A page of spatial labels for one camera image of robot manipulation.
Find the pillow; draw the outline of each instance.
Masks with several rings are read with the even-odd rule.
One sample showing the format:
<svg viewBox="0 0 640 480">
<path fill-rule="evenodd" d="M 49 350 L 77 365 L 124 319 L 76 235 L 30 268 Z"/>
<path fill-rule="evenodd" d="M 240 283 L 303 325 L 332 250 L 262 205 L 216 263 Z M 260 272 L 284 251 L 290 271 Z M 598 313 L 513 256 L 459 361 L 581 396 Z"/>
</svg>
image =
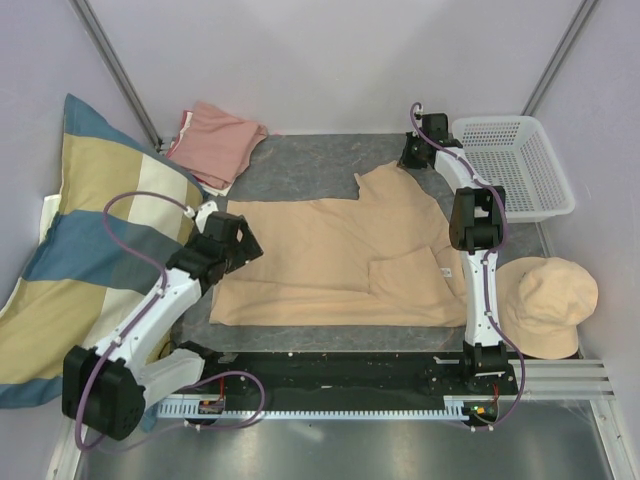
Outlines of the pillow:
<svg viewBox="0 0 640 480">
<path fill-rule="evenodd" d="M 0 311 L 0 407 L 36 406 L 60 395 L 69 349 L 95 344 L 157 280 L 158 272 L 121 250 L 102 225 L 104 205 L 134 190 L 162 193 L 193 208 L 204 194 L 186 170 L 68 95 L 60 203 Z M 116 235 L 161 263 L 192 229 L 179 208 L 151 197 L 125 198 L 110 213 Z"/>
</svg>

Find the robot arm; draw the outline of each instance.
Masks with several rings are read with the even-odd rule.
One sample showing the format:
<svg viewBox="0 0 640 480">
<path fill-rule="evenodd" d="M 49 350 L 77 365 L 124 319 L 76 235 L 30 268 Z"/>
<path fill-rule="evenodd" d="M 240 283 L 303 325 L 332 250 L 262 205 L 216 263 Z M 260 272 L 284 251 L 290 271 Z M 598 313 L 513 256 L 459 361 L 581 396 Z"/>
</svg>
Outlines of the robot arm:
<svg viewBox="0 0 640 480">
<path fill-rule="evenodd" d="M 464 157 L 464 150 L 458 147 L 452 147 L 449 151 Z M 448 153 L 439 151 L 436 153 L 434 169 L 444 177 L 449 184 L 451 190 L 455 193 L 459 189 L 476 190 L 478 188 L 474 179 L 471 177 L 467 169 L 454 157 Z M 479 174 L 477 179 L 482 183 L 487 183 Z M 492 202 L 491 193 L 486 192 L 488 201 Z M 474 218 L 476 214 L 484 215 L 484 210 L 474 208 Z M 465 245 L 464 240 L 458 241 L 454 248 L 460 250 L 462 259 L 462 268 L 467 284 L 467 328 L 465 332 L 465 341 L 469 345 L 480 344 L 484 347 L 496 346 L 502 339 L 498 332 L 491 326 L 485 314 L 485 291 L 489 293 L 489 302 L 492 306 L 493 319 L 500 326 L 498 320 L 498 301 L 496 298 L 496 262 L 498 260 L 497 252 L 488 252 L 487 249 L 479 250 L 461 250 Z M 489 278 L 485 280 L 483 272 L 483 262 L 488 262 Z"/>
<path fill-rule="evenodd" d="M 500 326 L 495 281 L 498 259 L 495 249 L 504 234 L 500 209 L 492 192 L 479 186 L 489 182 L 470 166 L 462 144 L 449 134 L 447 116 L 420 114 L 416 118 L 422 119 L 420 133 L 440 148 L 425 142 L 418 132 L 408 132 L 398 163 L 406 168 L 433 168 L 455 194 L 449 238 L 453 248 L 460 251 L 467 285 L 465 376 L 502 375 L 509 370 L 506 346 L 491 324 L 492 319 Z M 493 188 L 504 205 L 504 188 Z"/>
<path fill-rule="evenodd" d="M 73 347 L 63 363 L 62 411 L 75 419 L 88 378 L 103 362 L 83 412 L 83 423 L 116 440 L 126 438 L 144 411 L 200 380 L 204 360 L 176 349 L 147 365 L 173 323 L 222 277 L 262 255 L 243 217 L 217 212 L 214 202 L 198 209 L 198 231 L 167 262 L 167 285 L 158 281 L 145 299 L 93 348 Z M 151 299 L 160 298 L 151 304 Z M 134 319 L 144 310 L 144 317 Z"/>
</svg>

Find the pink towel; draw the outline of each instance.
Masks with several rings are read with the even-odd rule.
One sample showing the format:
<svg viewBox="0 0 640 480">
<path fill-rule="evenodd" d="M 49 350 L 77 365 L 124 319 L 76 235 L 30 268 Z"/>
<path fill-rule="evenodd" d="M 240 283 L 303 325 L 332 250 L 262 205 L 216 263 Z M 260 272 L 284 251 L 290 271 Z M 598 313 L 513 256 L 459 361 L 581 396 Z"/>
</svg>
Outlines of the pink towel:
<svg viewBox="0 0 640 480">
<path fill-rule="evenodd" d="M 170 156 L 198 179 L 224 189 L 247 169 L 251 152 L 266 137 L 263 125 L 197 102 L 191 125 Z"/>
</svg>

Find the plastic laundry basket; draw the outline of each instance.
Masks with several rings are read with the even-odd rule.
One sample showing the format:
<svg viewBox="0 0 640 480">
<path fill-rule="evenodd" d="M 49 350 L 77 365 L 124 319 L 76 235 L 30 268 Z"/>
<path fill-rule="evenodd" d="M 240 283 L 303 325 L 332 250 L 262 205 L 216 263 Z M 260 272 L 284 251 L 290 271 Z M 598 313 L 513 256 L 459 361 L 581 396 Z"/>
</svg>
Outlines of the plastic laundry basket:
<svg viewBox="0 0 640 480">
<path fill-rule="evenodd" d="M 452 131 L 478 173 L 505 188 L 509 222 L 540 222 L 573 211 L 567 179 L 535 118 L 462 118 Z"/>
</svg>

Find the gray work surface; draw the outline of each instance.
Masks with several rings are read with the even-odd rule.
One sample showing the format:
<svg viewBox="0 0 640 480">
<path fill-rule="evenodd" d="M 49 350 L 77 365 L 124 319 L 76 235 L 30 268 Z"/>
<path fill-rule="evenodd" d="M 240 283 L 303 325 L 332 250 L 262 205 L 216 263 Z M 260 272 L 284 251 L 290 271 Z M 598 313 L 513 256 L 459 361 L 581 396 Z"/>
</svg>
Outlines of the gray work surface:
<svg viewBox="0 0 640 480">
<path fill-rule="evenodd" d="M 88 458 L 91 480 L 613 478 L 588 403 L 577 402 L 523 403 L 494 432 L 425 421 L 268 420 L 231 432 L 178 428 L 126 454 Z"/>
<path fill-rule="evenodd" d="M 238 178 L 229 199 L 357 199 L 353 174 L 365 174 L 378 165 L 397 161 L 405 138 L 398 134 L 269 137 L 254 151 L 251 166 Z M 444 179 L 431 169 L 413 170 L 411 174 L 426 193 L 438 200 L 448 217 L 453 193 Z M 224 210 L 226 200 L 218 198 Z M 536 226 L 510 225 L 499 265 L 527 256 L 543 256 Z M 434 351 L 459 350 L 464 334 L 463 328 L 446 327 L 228 327 L 211 325 L 210 311 L 211 292 L 174 326 L 173 339 L 177 343 L 192 340 L 217 351 Z"/>
</svg>

